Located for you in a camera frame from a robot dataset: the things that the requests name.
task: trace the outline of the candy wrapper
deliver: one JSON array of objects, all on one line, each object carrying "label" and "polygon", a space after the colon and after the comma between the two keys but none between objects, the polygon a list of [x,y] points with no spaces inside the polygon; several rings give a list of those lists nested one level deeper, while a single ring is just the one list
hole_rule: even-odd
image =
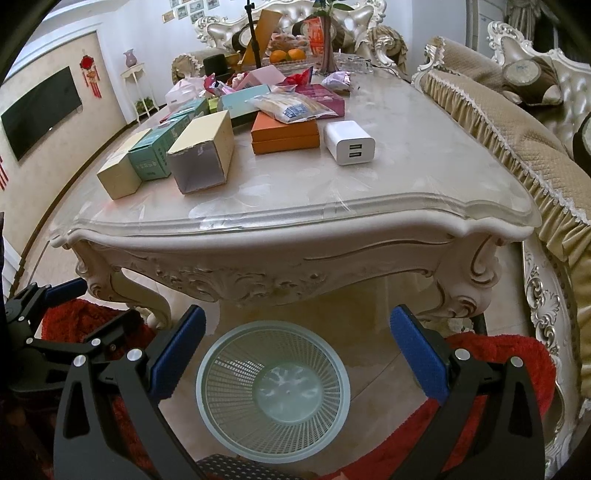
[{"label": "candy wrapper", "polygon": [[227,93],[236,92],[236,90],[234,90],[232,87],[216,80],[215,73],[212,73],[209,77],[205,78],[205,81],[203,82],[203,87],[206,89],[206,91],[208,91],[212,95],[215,95],[216,97],[221,97],[222,95],[226,95]]},{"label": "candy wrapper", "polygon": [[349,72],[334,72],[322,80],[321,85],[333,92],[348,92],[351,88],[351,74]]},{"label": "candy wrapper", "polygon": [[312,81],[312,67],[307,70],[304,70],[301,73],[294,73],[293,75],[289,75],[285,77],[283,82],[278,83],[280,86],[285,85],[308,85]]},{"label": "candy wrapper", "polygon": [[284,124],[305,122],[325,115],[337,116],[330,108],[299,93],[266,93],[247,102]]}]

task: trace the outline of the black stand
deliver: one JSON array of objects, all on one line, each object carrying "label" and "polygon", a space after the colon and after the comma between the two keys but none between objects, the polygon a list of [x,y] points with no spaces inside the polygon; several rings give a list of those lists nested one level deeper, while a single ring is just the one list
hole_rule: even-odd
[{"label": "black stand", "polygon": [[246,16],[248,17],[248,25],[251,28],[251,45],[252,45],[252,52],[255,55],[255,63],[256,67],[259,69],[261,68],[261,52],[259,51],[259,44],[256,39],[255,35],[255,24],[252,21],[252,9],[255,8],[255,4],[251,3],[251,0],[246,0],[246,5],[244,10],[246,10]]}]

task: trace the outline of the lace trim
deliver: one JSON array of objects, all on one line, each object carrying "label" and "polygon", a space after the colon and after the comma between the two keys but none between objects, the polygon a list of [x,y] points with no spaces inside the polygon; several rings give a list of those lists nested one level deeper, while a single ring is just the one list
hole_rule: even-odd
[{"label": "lace trim", "polygon": [[550,194],[550,196],[553,198],[555,204],[558,203],[562,207],[564,207],[565,209],[568,209],[568,211],[570,211],[570,213],[580,222],[583,222],[585,225],[591,225],[591,221],[589,221],[587,219],[587,213],[584,210],[578,209],[575,206],[574,201],[572,199],[564,198],[562,192],[559,189],[554,189],[552,187],[552,183],[550,181],[544,180],[527,163],[525,163],[519,155],[517,155],[515,153],[515,151],[511,148],[511,146],[509,145],[507,140],[501,135],[501,133],[498,131],[498,129],[489,120],[489,118],[487,117],[486,113],[484,113],[482,108],[480,108],[480,106],[477,105],[476,102],[472,98],[470,98],[470,96],[466,92],[464,92],[461,88],[457,87],[456,85],[453,85],[450,82],[448,82],[447,80],[439,77],[436,74],[435,70],[430,71],[429,75],[433,79],[435,79],[437,82],[442,83],[443,85],[445,85],[446,87],[448,87],[449,89],[451,89],[452,91],[454,91],[458,95],[460,95],[467,103],[470,104],[470,106],[476,112],[478,112],[478,114],[484,119],[484,121],[486,122],[488,127],[490,127],[492,132],[496,135],[497,139],[499,139],[500,142],[503,144],[505,149],[513,156],[514,159],[516,159],[519,162],[521,168],[523,168],[528,173],[528,175],[533,177],[540,184],[540,186],[543,188],[544,194]]}]

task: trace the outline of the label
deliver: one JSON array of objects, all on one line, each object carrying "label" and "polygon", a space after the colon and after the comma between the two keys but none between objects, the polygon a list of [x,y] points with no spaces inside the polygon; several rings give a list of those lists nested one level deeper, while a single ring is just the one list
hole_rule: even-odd
[{"label": "label", "polygon": [[283,115],[285,115],[287,118],[296,118],[298,116],[306,116],[309,113],[310,113],[310,111],[308,110],[308,107],[306,107],[306,105],[304,105],[303,103],[299,103],[298,105],[289,106],[285,110],[283,110]]}]

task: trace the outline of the plastic basket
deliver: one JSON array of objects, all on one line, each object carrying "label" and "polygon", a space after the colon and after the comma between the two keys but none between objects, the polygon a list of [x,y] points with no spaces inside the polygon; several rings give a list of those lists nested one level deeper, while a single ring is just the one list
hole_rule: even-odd
[{"label": "plastic basket", "polygon": [[252,322],[221,337],[203,359],[196,392],[212,434],[263,463],[321,451],[350,404],[349,377],[333,348],[287,322]]}]

